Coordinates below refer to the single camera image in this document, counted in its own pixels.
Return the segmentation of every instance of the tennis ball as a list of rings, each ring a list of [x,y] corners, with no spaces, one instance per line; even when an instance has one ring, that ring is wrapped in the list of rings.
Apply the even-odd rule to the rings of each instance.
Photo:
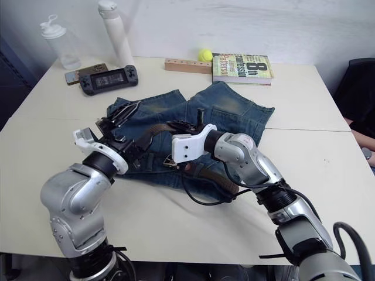
[[[199,52],[198,60],[205,61],[205,62],[212,61],[212,52],[208,49],[202,49]]]

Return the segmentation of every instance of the book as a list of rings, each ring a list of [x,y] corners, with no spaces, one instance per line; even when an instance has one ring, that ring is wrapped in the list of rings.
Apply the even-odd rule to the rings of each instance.
[[[213,53],[213,82],[271,85],[273,78],[274,73],[267,56]]]

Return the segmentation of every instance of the white water bottle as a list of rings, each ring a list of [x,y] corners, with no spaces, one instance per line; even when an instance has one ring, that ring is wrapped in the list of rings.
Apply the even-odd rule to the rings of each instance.
[[[103,18],[105,28],[111,39],[120,67],[134,66],[131,50],[125,32],[124,23],[117,12],[117,4],[110,0],[100,0],[98,3],[99,14]]]

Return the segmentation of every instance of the gray floor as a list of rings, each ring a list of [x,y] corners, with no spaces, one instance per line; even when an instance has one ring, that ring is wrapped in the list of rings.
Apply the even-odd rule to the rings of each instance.
[[[3,261],[1,259],[0,281],[6,281],[3,272]],[[43,256],[13,256],[13,268],[22,269],[21,275],[16,281],[67,281],[69,280],[69,267],[64,259],[48,258]]]

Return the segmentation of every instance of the denim shorts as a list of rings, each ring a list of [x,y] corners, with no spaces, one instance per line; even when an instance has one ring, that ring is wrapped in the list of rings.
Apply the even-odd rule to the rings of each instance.
[[[116,102],[108,107],[107,113],[110,114],[117,107],[128,102],[123,98],[117,98]],[[153,124],[166,121],[185,121],[195,124],[198,108],[204,108],[204,124],[214,124],[218,131],[246,133],[257,145],[265,124],[275,110],[275,108],[261,107],[233,91],[226,83],[217,81],[188,101],[179,90],[141,100],[138,111],[122,127],[113,130],[113,134],[125,135],[127,139],[137,139]],[[119,177],[182,189],[181,175],[168,173],[172,168],[163,165],[171,151],[172,135],[163,132],[154,137],[148,152],[140,159],[140,168],[130,169]],[[195,160],[195,163],[199,167],[225,175],[223,164],[211,159],[210,155],[201,156]],[[218,192],[218,187],[213,187],[212,182],[198,178],[185,179],[184,182],[190,191],[197,194],[219,200],[228,195],[225,192]]]

